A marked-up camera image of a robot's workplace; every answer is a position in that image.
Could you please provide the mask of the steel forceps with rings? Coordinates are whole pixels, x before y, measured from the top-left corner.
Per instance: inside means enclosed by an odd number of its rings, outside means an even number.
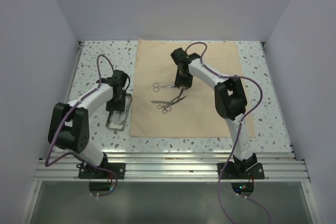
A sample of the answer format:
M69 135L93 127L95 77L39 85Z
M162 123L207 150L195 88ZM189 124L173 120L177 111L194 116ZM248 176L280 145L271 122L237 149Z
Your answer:
M178 98L182 98L182 94L183 94L183 92L184 92L184 88L182 88L181 91L180 91L180 93L179 93L179 95L176 96L176 97L175 97L173 100L171 100L171 101L174 101L175 99L178 99Z

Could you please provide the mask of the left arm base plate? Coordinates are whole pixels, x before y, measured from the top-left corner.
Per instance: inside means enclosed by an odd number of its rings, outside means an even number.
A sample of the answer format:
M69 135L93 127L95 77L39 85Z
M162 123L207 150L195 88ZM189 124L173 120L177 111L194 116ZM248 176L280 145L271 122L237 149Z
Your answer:
M125 163L107 163L103 167L92 167L85 163L77 164L79 179L124 179Z

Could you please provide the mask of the steel scalpel handle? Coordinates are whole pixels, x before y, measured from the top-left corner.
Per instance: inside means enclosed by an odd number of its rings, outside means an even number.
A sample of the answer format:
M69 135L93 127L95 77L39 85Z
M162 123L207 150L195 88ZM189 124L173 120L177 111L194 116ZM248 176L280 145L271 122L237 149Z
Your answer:
M170 103L173 103L173 101L160 101L160 100L152 100L151 103L154 103L154 104L170 104Z

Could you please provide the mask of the white sterile packet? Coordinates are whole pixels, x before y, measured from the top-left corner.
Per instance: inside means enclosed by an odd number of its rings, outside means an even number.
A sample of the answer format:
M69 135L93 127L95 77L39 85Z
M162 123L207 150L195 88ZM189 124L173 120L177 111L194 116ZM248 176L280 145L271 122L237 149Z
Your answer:
M113 111L109 114L108 122L109 124L121 125L123 124L127 114L125 112Z

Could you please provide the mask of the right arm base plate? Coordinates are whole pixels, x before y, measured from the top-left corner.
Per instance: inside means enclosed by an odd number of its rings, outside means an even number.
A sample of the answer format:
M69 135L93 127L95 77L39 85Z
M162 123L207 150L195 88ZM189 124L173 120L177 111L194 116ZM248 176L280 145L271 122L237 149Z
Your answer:
M257 163L252 168L244 170L238 168L234 162L228 162L223 173L222 169L225 163L217 163L218 177L221 179L233 179L233 180L249 180L249 179L265 179L264 169L262 163Z

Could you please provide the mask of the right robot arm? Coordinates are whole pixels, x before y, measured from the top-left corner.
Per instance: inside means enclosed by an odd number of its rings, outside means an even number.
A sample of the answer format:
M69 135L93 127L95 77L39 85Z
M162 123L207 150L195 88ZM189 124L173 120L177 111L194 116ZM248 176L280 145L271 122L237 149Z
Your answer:
M197 77L214 91L215 110L227 123L234 143L233 161L224 172L246 178L257 164L257 157L249 149L248 130L243 122L247 98L241 80L237 76L221 79L219 74L215 74L215 69L206 69L202 65L200 55L189 55L182 48L175 49L171 58L177 65L174 84L178 88L189 89L193 78Z

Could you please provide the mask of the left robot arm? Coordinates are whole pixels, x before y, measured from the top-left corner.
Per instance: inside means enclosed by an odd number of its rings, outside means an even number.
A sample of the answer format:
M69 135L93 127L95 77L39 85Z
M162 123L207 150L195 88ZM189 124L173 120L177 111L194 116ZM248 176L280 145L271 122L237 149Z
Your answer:
M62 155L73 155L80 161L90 164L90 171L97 178L104 178L109 172L106 154L90 142L90 116L103 105L108 112L106 127L113 131L123 131L132 102L127 93L130 77L121 70L115 70L111 77L100 78L97 86L83 96L69 102L57 103L53 108L48 132L50 150L45 166L56 163L50 161L54 146L67 150Z

